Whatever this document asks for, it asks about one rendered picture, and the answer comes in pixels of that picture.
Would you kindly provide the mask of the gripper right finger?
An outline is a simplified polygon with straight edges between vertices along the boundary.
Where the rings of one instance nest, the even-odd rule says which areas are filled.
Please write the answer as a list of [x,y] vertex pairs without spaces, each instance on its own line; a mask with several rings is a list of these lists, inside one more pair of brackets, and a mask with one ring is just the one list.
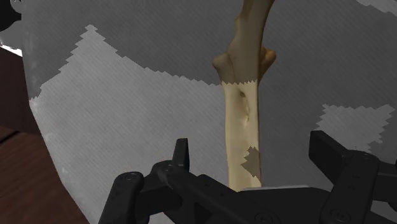
[[397,224],[371,211],[379,201],[397,212],[397,161],[348,150],[322,130],[310,132],[309,158],[333,183],[319,224]]

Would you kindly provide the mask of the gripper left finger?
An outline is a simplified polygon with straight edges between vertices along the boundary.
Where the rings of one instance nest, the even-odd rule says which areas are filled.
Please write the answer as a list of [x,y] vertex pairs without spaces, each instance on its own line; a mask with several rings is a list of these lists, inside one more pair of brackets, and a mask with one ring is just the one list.
[[111,187],[98,224],[149,224],[163,213],[172,224],[245,224],[239,196],[206,175],[189,172],[188,140],[176,141],[171,160],[147,176],[125,172]]

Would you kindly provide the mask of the beige bone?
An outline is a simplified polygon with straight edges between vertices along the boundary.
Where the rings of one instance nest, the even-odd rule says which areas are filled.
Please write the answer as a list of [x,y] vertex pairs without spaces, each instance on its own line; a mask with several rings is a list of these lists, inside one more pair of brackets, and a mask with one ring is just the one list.
[[212,62],[225,96],[228,185],[235,191],[261,186],[258,88],[276,59],[276,53],[262,45],[274,1],[244,0],[233,40]]

